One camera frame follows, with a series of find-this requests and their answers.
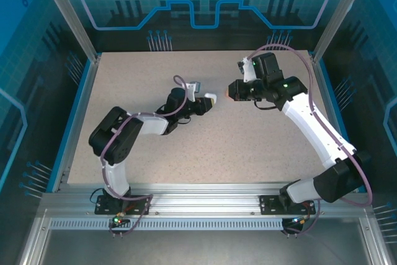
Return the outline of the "metal shelf panel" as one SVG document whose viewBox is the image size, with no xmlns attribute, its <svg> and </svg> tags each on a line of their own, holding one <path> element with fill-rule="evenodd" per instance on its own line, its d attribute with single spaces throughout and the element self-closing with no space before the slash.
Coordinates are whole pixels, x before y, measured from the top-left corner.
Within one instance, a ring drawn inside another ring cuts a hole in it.
<svg viewBox="0 0 397 265">
<path fill-rule="evenodd" d="M 322 219 L 303 236 L 278 231 L 44 231 L 33 265 L 397 265 L 376 260 L 357 222 Z"/>
</svg>

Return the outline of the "aluminium table side rail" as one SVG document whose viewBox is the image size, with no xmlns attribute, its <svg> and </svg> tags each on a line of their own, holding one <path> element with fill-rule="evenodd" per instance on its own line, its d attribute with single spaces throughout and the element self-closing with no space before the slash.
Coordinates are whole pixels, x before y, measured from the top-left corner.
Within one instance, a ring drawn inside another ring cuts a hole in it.
<svg viewBox="0 0 397 265">
<path fill-rule="evenodd" d="M 101 55 L 99 55 L 96 62 L 88 60 L 84 67 L 83 75 L 74 98 L 50 179 L 47 184 L 46 193 L 58 191 L 64 172 L 70 169 L 73 163 L 81 128 L 84 122 L 84 116 L 91 96 L 97 69 L 99 67 L 100 57 Z"/>
<path fill-rule="evenodd" d="M 341 110 L 337 103 L 334 88 L 331 84 L 331 80 L 323 59 L 320 59 L 320 61 L 317 63 L 313 63 L 313 71 L 324 102 L 326 115 L 328 116 L 329 122 L 345 140 L 350 141 L 346 131 L 346 126 L 342 119 Z"/>
</svg>

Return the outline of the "aluminium mounting rail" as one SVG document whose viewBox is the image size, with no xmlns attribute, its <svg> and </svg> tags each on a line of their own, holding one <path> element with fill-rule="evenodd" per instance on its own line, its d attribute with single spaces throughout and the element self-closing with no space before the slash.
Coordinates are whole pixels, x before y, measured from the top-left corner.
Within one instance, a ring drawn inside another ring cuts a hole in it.
<svg viewBox="0 0 397 265">
<path fill-rule="evenodd" d="M 132 194 L 153 195 L 150 218 L 259 218 L 260 195 L 277 195 L 280 183 L 159 184 L 133 183 Z M 61 184 L 45 193 L 37 216 L 48 218 L 95 218 L 89 196 L 95 184 Z"/>
</svg>

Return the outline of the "aluminium frame post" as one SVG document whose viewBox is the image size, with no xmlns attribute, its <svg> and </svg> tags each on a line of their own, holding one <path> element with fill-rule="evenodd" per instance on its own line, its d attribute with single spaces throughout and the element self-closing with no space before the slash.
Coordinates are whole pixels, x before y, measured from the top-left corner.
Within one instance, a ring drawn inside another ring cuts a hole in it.
<svg viewBox="0 0 397 265">
<path fill-rule="evenodd" d="M 313 62 L 318 64 L 322 59 L 325 51 L 332 42 L 335 34 L 345 19 L 349 8 L 353 5 L 355 0 L 340 0 L 330 21 L 328 22 L 323 34 L 321 35 L 317 46 L 314 49 Z"/>
<path fill-rule="evenodd" d="M 87 59 L 91 63 L 96 63 L 98 59 L 97 52 L 70 0 L 54 0 L 54 2 L 81 46 L 84 54 L 87 56 Z"/>
</svg>

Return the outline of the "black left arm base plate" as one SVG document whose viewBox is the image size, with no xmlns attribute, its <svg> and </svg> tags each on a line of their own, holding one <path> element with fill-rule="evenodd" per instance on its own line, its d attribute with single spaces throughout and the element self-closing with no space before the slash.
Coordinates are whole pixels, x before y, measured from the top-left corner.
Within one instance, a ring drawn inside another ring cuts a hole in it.
<svg viewBox="0 0 397 265">
<path fill-rule="evenodd" d="M 147 203 L 147 200 L 127 201 L 99 195 L 96 199 L 94 213 L 96 215 L 116 215 L 123 212 L 125 215 L 140 215 Z"/>
</svg>

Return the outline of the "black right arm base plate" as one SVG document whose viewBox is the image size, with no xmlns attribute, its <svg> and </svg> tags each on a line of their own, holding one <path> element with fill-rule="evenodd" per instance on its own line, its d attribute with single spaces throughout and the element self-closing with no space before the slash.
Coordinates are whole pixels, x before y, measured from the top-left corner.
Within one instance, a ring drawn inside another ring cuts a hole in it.
<svg viewBox="0 0 397 265">
<path fill-rule="evenodd" d="M 259 207 L 262 215 L 315 215 L 312 200 L 294 203 L 281 195 L 260 195 Z"/>
</svg>

